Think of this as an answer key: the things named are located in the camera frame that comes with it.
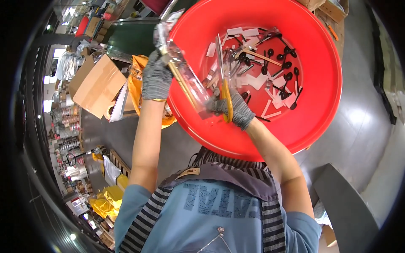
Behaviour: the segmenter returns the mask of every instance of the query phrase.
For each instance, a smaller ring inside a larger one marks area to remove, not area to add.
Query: wooden pallet
[[[121,170],[121,173],[124,174],[124,176],[127,176],[129,178],[129,176],[131,175],[131,169],[119,157],[119,155],[114,149],[110,150],[110,160],[117,168]]]

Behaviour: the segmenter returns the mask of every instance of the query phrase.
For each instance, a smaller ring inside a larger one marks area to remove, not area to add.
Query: necklace
[[[215,241],[218,237],[221,238],[221,239],[224,241],[224,243],[225,243],[226,247],[228,248],[229,252],[232,253],[232,252],[230,251],[230,248],[229,248],[228,244],[225,242],[224,238],[222,238],[222,237],[224,236],[223,232],[225,231],[225,229],[224,229],[223,227],[219,227],[219,228],[217,228],[217,230],[218,230],[219,235],[217,235],[214,239],[212,239],[211,242],[207,243],[207,245],[205,245],[202,249],[200,249],[199,251],[197,251],[197,253],[200,253],[201,251],[203,251],[203,249],[205,249],[208,245],[210,245],[210,244],[211,244],[213,241]]]

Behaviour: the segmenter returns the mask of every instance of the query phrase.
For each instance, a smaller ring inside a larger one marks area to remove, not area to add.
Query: orange plastic bag
[[[128,90],[131,95],[132,103],[134,104],[136,113],[140,116],[141,110],[139,109],[140,94],[142,91],[142,70],[148,63],[148,57],[144,55],[132,56],[132,68],[130,69],[130,75],[128,77]],[[174,115],[165,117],[162,119],[162,129],[170,126],[176,122]]]

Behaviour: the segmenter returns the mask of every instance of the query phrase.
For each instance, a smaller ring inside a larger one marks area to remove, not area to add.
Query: striped strap
[[[270,174],[269,172],[269,168],[266,166],[264,169],[255,169],[255,168],[235,168],[229,164],[222,164],[219,162],[211,162],[212,164],[218,165],[219,167],[221,167],[224,170],[241,170],[247,174],[249,174],[250,176],[256,178],[256,179],[260,179],[260,180],[264,180],[264,179],[268,179],[268,178],[273,178],[273,176]]]
[[[263,252],[285,252],[286,235],[278,201],[262,201]]]
[[[158,187],[126,233],[120,253],[140,253],[173,188]]]

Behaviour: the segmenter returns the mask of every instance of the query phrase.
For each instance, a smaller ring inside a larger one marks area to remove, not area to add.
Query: blue t-shirt
[[[140,185],[125,189],[114,224],[115,251],[151,193]],[[281,207],[286,252],[318,252],[321,227],[307,214]],[[222,181],[188,180],[173,188],[143,252],[197,252],[225,229],[223,239],[235,252],[263,252],[259,200]],[[202,252],[229,252],[217,238]]]

